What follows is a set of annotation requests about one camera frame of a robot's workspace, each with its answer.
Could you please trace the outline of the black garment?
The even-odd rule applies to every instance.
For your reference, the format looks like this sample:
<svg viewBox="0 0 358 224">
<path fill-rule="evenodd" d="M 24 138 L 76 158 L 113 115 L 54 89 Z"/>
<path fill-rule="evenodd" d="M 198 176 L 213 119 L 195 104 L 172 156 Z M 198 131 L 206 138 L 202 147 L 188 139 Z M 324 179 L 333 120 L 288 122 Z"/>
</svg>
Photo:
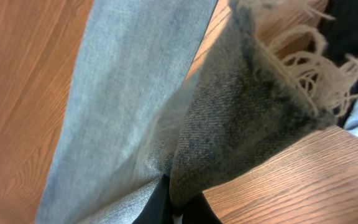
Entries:
<svg viewBox="0 0 358 224">
<path fill-rule="evenodd" d="M 358 56 L 358 0 L 329 1 L 324 12 L 335 18 L 318 24 L 318 30 L 328 41 L 324 56 L 336 65 L 343 65 L 345 54 Z M 352 85 L 351 93 L 358 94 L 358 80 Z M 347 130 L 358 128 L 358 99 L 351 101 L 337 125 Z"/>
</svg>

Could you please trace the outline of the light blue denim jeans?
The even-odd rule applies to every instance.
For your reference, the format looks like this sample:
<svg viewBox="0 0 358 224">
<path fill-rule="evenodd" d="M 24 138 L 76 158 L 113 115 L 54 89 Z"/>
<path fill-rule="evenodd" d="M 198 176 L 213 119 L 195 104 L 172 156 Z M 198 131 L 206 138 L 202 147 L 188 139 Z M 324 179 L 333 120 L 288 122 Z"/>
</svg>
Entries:
<svg viewBox="0 0 358 224">
<path fill-rule="evenodd" d="M 358 56 L 324 56 L 308 25 L 268 44 L 279 1 L 230 1 L 192 76 L 215 1 L 95 1 L 36 223 L 133 223 L 163 175 L 173 223 L 204 190 L 335 124 L 358 94 Z"/>
</svg>

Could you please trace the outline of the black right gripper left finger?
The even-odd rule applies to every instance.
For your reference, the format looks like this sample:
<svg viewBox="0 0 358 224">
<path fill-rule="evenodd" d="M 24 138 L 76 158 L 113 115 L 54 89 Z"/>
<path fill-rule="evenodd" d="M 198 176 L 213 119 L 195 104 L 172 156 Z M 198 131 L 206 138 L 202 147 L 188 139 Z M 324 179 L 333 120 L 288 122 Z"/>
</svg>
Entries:
<svg viewBox="0 0 358 224">
<path fill-rule="evenodd" d="M 163 175 L 133 224 L 173 224 L 169 183 L 169 177 Z"/>
</svg>

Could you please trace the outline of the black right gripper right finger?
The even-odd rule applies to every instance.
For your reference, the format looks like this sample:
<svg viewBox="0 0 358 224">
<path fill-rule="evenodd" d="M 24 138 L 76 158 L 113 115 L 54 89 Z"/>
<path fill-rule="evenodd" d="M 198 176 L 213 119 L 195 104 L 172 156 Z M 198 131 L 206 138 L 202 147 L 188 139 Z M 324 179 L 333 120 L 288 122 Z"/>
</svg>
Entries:
<svg viewBox="0 0 358 224">
<path fill-rule="evenodd" d="M 183 208 L 182 224 L 222 224 L 203 193 L 195 195 Z"/>
</svg>

